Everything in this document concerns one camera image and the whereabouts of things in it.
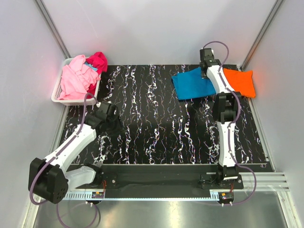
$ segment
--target blue cloth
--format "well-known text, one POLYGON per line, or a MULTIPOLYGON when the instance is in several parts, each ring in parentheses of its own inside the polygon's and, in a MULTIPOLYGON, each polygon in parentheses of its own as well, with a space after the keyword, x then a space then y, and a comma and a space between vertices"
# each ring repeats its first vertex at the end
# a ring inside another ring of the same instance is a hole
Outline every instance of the blue cloth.
POLYGON ((200 67, 172 76, 172 81, 179 100, 204 97, 216 94, 210 79, 201 77, 200 67))
POLYGON ((85 65, 92 68, 94 71, 97 71, 97 68, 93 67, 92 64, 88 64, 87 62, 85 62, 85 65))

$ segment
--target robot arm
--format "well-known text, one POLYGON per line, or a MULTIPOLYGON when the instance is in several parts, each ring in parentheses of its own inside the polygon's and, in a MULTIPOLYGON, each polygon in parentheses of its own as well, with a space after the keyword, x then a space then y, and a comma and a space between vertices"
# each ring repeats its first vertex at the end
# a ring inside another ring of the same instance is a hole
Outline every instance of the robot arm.
MULTIPOLYGON (((213 51, 211 48, 201 49, 200 59, 202 77, 209 78, 211 80, 217 93, 212 109, 213 119, 217 122, 218 126, 220 146, 220 156, 216 178, 219 184, 224 185, 238 179, 238 167, 231 158, 231 155, 235 157, 235 123, 231 122, 237 115, 238 104, 235 100, 235 97, 231 93, 231 91, 234 91, 234 89, 230 86, 222 68, 220 68, 220 61, 218 59, 214 59, 213 51), (232 137, 228 137, 229 125, 232 137), (229 150, 228 139, 230 139, 231 150, 229 150)), ((241 98, 241 94, 239 92, 235 92, 235 94, 241 98)))
POLYGON ((85 116, 85 123, 82 126, 81 132, 78 132, 81 125, 78 125, 74 133, 54 152, 43 160, 35 158, 30 164, 28 189, 30 190, 39 170, 54 157, 55 159, 38 178, 33 193, 52 203, 59 203, 68 191, 81 185, 91 184, 99 186, 102 181, 100 167, 87 165, 73 171, 67 171, 67 169, 78 154, 97 135, 107 132, 111 136, 119 134, 124 130, 115 110, 115 105, 102 102, 97 111, 85 116), (58 151, 62 149, 62 153, 57 157, 58 151))

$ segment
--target red cloth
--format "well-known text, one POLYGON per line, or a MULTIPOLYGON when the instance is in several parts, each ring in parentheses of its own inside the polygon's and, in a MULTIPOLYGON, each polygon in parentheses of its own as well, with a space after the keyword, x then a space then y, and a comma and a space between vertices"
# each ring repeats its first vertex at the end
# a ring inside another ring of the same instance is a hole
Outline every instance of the red cloth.
POLYGON ((87 92, 95 95, 96 85, 97 85, 97 83, 95 83, 94 85, 91 84, 89 86, 89 89, 87 90, 87 92))
POLYGON ((96 52, 94 55, 86 59, 87 63, 97 68, 97 73, 106 72, 108 69, 108 60, 102 52, 96 52))

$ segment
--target gray floor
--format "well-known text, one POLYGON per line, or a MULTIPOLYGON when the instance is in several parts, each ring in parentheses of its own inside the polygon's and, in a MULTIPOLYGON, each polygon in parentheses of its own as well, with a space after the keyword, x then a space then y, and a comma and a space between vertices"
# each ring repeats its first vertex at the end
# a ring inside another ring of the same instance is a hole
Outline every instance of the gray floor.
MULTIPOLYGON (((247 195, 236 192, 236 200, 247 195)), ((256 192, 239 206, 209 206, 211 202, 104 201, 93 228, 286 228, 275 192, 256 192)), ((95 210, 80 201, 62 201, 60 214, 72 228, 86 227, 95 210)), ((39 208, 35 228, 62 227, 56 217, 56 206, 47 203, 39 208)))

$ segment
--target blue towel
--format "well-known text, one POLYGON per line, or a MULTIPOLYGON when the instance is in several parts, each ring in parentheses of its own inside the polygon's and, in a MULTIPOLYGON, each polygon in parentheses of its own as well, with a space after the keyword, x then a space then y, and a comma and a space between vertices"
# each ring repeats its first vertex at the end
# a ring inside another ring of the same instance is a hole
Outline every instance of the blue towel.
POLYGON ((87 62, 85 62, 85 65, 92 68, 94 71, 97 71, 97 68, 93 67, 92 64, 88 64, 87 62))
POLYGON ((200 67, 185 73, 172 76, 177 97, 187 100, 216 94, 210 79, 201 77, 200 67))

